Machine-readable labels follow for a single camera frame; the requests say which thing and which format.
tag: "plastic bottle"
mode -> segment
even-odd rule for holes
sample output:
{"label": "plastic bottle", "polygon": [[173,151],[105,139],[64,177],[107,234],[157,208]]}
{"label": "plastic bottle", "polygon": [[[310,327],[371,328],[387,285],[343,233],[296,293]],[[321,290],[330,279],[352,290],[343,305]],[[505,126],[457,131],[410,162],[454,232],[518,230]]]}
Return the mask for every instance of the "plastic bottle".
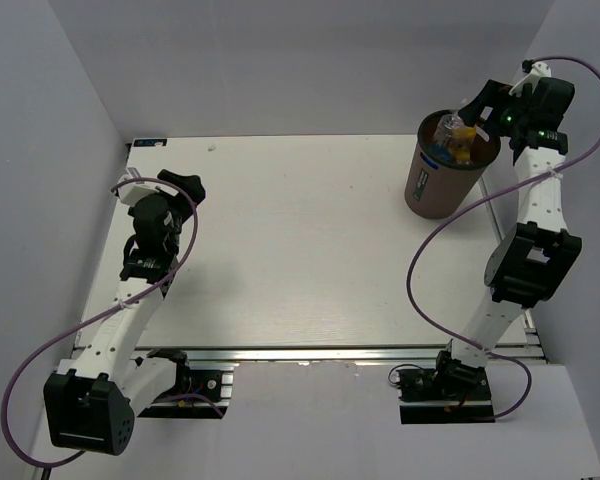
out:
{"label": "plastic bottle", "polygon": [[440,119],[431,148],[449,162],[470,165],[471,145],[475,137],[475,127],[467,127],[458,112],[452,112]]}

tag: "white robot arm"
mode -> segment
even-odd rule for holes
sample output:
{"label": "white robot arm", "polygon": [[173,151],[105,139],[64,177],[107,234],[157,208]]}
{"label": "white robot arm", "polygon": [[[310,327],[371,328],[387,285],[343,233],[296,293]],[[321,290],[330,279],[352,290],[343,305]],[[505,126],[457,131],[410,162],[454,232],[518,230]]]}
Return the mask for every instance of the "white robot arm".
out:
{"label": "white robot arm", "polygon": [[[565,161],[567,137],[558,127],[575,93],[571,83],[552,78],[544,63],[525,61],[523,70],[526,76],[514,86],[489,80],[480,94],[458,111],[465,124],[478,123],[490,135],[510,137],[520,182],[555,171]],[[492,110],[482,119],[486,107]],[[484,369],[489,352],[516,318],[551,298],[581,249],[581,239],[569,234],[562,215],[559,175],[520,189],[517,223],[489,258],[484,296],[460,334],[468,342],[453,338],[438,354],[433,371],[401,371],[403,401],[420,404],[455,399],[465,405],[467,400],[490,400]],[[480,408],[471,412],[465,405],[462,415],[474,420],[493,415],[491,407],[490,414]],[[428,421],[412,415],[414,421],[404,423],[458,421],[457,416],[445,416],[440,408],[418,410],[416,415]]]}
{"label": "white robot arm", "polygon": [[[563,162],[564,156],[556,150],[526,147],[515,165],[518,181],[522,182],[547,170],[555,170]],[[568,233],[562,215],[561,180],[558,175],[520,190],[517,223],[536,225],[539,230],[552,235]],[[537,252],[535,261],[543,262],[540,250],[542,250],[540,247],[532,247],[532,252]],[[500,255],[500,251],[500,248],[496,250],[496,255]],[[493,268],[493,266],[488,267],[485,277],[489,275],[489,269]],[[453,339],[450,343],[451,357],[473,368],[485,367],[488,359],[487,351],[495,348],[511,323],[525,310],[527,308],[519,302],[494,301],[493,288],[487,287],[480,305],[461,332],[463,337],[482,345],[484,350],[478,350],[462,340]]]}
{"label": "white robot arm", "polygon": [[[127,169],[121,180],[139,177]],[[205,198],[198,176],[163,170],[158,178],[184,190],[196,204]],[[166,296],[172,280],[140,300],[128,299],[162,280],[177,262],[182,224],[192,215],[184,196],[142,183],[120,188],[135,234],[124,248],[123,269],[112,303],[123,308],[100,322],[95,337],[66,374],[52,374],[44,387],[51,441],[55,446],[118,455],[131,438],[135,417],[166,391],[187,393],[186,354],[150,352],[129,369],[140,335]]]}

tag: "black mounting plate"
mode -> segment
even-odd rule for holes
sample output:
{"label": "black mounting plate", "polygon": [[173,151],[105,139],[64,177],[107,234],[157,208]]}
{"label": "black mounting plate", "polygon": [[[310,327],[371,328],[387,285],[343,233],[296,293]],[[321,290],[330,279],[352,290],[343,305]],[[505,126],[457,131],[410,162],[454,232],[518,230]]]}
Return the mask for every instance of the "black mounting plate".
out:
{"label": "black mounting plate", "polygon": [[[222,399],[222,370],[191,370],[188,375],[191,380],[190,391],[198,392],[200,395],[207,397],[213,403],[217,403]],[[214,388],[209,388],[209,381],[214,381]],[[218,407],[222,412],[226,411],[226,407]],[[185,401],[181,407],[179,405],[154,405],[145,409],[139,417],[141,418],[218,418],[218,414],[207,407],[194,407],[190,400]]]}
{"label": "black mounting plate", "polygon": [[444,392],[433,381],[435,369],[399,370],[400,422],[407,424],[493,423],[491,390],[486,374],[457,405],[466,392]]}

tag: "white table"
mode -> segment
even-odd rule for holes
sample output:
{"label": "white table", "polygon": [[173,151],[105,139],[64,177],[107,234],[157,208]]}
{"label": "white table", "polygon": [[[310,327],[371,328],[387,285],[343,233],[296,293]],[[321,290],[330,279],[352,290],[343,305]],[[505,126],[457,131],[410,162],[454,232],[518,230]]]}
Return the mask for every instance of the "white table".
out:
{"label": "white table", "polygon": [[[139,347],[432,346],[405,293],[413,253],[436,222],[403,198],[415,136],[170,138],[134,147],[129,166],[202,177],[192,256]],[[476,186],[467,202],[480,197]],[[191,234],[191,222],[181,243]],[[85,318],[112,301],[133,233],[118,205]],[[421,259],[425,311],[461,330],[484,290],[496,246],[486,208],[444,231]],[[78,345],[89,343],[85,329]],[[524,344],[522,321],[502,339]]]}

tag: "white wall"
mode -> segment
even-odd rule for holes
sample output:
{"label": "white wall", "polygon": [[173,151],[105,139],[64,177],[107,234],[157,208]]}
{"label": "white wall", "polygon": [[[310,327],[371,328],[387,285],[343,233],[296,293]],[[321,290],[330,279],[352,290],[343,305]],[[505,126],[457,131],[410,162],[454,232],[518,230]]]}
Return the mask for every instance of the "white wall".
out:
{"label": "white wall", "polygon": [[[556,2],[530,47],[528,57],[570,54],[600,68],[600,0]],[[576,97],[563,123],[570,158],[600,133],[600,85],[578,66],[551,64],[554,76],[572,81]],[[510,154],[488,171],[489,191],[513,183]],[[570,232],[583,237],[584,250],[567,279],[546,304],[534,310],[549,358],[563,362],[582,404],[600,457],[600,150],[590,161],[565,172],[564,212]],[[516,197],[496,207],[505,230],[515,222]]]}
{"label": "white wall", "polygon": [[[0,398],[20,361],[79,321],[124,145],[45,0],[0,0]],[[35,363],[11,422],[28,450],[42,386],[67,353]],[[0,478],[23,464],[0,433]]]}
{"label": "white wall", "polygon": [[51,0],[125,139],[415,132],[510,78],[552,0]]}

